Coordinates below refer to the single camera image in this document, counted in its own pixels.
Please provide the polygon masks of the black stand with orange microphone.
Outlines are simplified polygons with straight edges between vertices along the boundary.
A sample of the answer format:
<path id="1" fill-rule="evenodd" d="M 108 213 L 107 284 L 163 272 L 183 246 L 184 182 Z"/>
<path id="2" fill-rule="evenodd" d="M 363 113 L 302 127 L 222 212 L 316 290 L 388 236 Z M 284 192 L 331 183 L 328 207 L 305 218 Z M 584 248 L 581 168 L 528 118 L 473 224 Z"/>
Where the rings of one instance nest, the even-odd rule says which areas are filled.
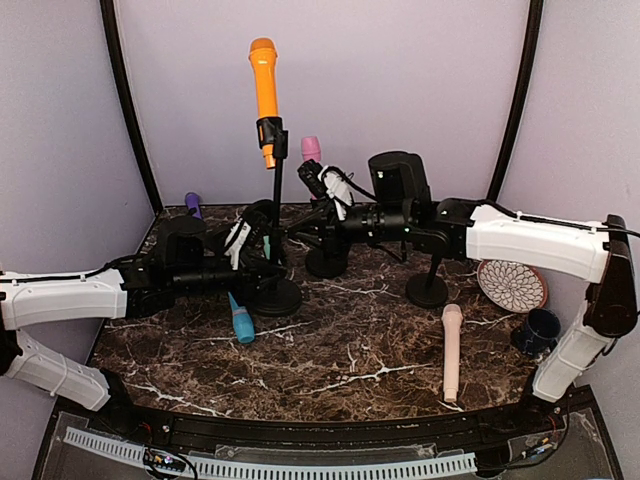
<path id="1" fill-rule="evenodd" d="M 280 225 L 280 209 L 284 160 L 288 155 L 288 131 L 280 117 L 265 117 L 257 121 L 260 147 L 266 153 L 271 148 L 270 159 L 275 169 L 273 181 L 273 208 L 271 232 L 269 234 L 269 263 L 275 277 L 257 297 L 254 311 L 266 317 L 285 317 L 294 314 L 302 304 L 300 288 L 286 277 L 287 269 L 282 259 L 284 230 Z"/>

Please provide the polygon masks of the black stand with pink microphone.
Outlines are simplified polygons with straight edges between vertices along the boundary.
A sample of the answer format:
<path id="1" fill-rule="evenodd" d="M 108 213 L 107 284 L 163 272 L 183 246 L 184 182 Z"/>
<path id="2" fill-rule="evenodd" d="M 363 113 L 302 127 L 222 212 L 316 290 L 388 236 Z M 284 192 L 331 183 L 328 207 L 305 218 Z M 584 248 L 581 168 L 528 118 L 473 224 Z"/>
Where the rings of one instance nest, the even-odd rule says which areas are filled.
<path id="1" fill-rule="evenodd" d="M 312 213 L 310 228 L 318 245 L 305 257 L 305 267 L 319 278 L 339 277 L 348 267 L 351 243 L 339 221 L 337 207 L 331 200 L 317 201 Z"/>

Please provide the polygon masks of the pink toy microphone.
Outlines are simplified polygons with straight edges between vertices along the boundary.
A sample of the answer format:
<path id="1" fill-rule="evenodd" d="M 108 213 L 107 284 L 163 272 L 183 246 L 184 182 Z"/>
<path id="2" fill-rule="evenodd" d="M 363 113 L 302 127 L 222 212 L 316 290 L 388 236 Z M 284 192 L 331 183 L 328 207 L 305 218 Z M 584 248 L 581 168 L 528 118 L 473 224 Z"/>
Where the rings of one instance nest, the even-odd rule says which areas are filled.
<path id="1" fill-rule="evenodd" d="M 319 174 L 322 166 L 321 148 L 317 137 L 304 137 L 301 140 L 301 153 L 303 163 L 298 168 L 298 175 L 311 193 L 311 198 L 317 200 L 324 195 L 324 188 L 321 186 Z"/>

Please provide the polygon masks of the black stand for beige microphone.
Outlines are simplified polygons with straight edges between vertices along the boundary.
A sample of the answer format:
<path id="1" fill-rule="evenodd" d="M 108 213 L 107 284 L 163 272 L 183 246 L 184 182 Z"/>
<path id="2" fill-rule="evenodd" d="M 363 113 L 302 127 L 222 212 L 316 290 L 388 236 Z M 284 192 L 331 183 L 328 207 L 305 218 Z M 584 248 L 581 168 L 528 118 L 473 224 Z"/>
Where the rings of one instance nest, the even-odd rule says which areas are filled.
<path id="1" fill-rule="evenodd" d="M 438 275 L 442 256 L 432 255 L 430 269 L 427 273 L 412 275 L 405 285 L 405 295 L 413 304 L 421 308 L 431 309 L 443 306 L 448 299 L 446 282 Z"/>

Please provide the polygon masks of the beige toy microphone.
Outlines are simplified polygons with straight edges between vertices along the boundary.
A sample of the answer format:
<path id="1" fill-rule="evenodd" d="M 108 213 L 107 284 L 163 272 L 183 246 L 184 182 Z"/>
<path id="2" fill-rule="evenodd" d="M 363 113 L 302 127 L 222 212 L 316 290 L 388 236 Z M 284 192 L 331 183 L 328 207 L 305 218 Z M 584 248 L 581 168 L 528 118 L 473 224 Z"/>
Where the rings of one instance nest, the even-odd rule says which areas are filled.
<path id="1" fill-rule="evenodd" d="M 444 329 L 443 397 L 446 403 L 457 401 L 460 375 L 460 330 L 462 310 L 457 304 L 448 304 L 442 313 Z"/>

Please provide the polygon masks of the orange toy microphone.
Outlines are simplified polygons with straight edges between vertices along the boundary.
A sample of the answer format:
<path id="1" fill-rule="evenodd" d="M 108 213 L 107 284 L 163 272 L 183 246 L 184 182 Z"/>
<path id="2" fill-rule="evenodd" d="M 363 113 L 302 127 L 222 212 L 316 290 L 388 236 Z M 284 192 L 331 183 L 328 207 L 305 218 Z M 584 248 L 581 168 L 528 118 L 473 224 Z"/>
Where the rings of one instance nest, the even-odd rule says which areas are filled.
<path id="1" fill-rule="evenodd" d="M 276 166 L 274 157 L 275 134 L 273 133 L 273 128 L 268 126 L 268 123 L 279 117 L 275 75 L 277 51 L 274 42 L 266 37 L 253 40 L 250 45 L 249 61 L 253 69 L 256 86 L 258 108 L 256 124 L 259 145 L 266 168 L 274 169 Z"/>

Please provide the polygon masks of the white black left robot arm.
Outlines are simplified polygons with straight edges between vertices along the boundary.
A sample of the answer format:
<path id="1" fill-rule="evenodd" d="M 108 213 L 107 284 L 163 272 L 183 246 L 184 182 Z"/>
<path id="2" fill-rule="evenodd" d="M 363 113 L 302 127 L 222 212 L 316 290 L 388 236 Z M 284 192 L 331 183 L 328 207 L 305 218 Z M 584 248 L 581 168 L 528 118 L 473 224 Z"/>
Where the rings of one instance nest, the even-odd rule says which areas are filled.
<path id="1" fill-rule="evenodd" d="M 1 275 L 1 373 L 52 396 L 101 411 L 120 436 L 141 427 L 118 375 L 82 365 L 32 338 L 26 327 L 75 319 L 134 319 L 172 308 L 189 295 L 227 291 L 254 300 L 285 276 L 283 267 L 250 253 L 266 234 L 263 215 L 242 217 L 219 232 L 194 216 L 163 222 L 146 254 L 117 258 L 93 271 Z"/>

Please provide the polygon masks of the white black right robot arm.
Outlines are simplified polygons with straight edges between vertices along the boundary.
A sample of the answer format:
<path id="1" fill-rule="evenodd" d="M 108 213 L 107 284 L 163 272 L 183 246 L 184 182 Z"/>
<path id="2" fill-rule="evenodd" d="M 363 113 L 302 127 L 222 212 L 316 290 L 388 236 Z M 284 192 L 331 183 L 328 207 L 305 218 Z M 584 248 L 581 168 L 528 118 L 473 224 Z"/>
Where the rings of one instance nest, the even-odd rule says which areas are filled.
<path id="1" fill-rule="evenodd" d="M 431 257 L 429 271 L 411 276 L 405 287 L 407 298 L 424 308 L 447 299 L 447 286 L 437 275 L 444 259 L 506 261 L 588 282 L 576 319 L 533 374 L 532 395 L 511 410 L 517 432 L 534 432 L 549 416 L 547 402 L 560 400 L 606 346 L 637 325 L 632 233 L 623 218 L 577 222 L 514 212 L 491 200 L 435 201 L 423 161 L 414 153 L 377 154 L 368 167 L 374 191 L 358 204 L 352 195 L 358 187 L 341 169 L 313 159 L 299 166 L 315 204 L 287 234 L 311 246 L 305 264 L 312 275 L 342 275 L 356 243 L 405 242 Z"/>

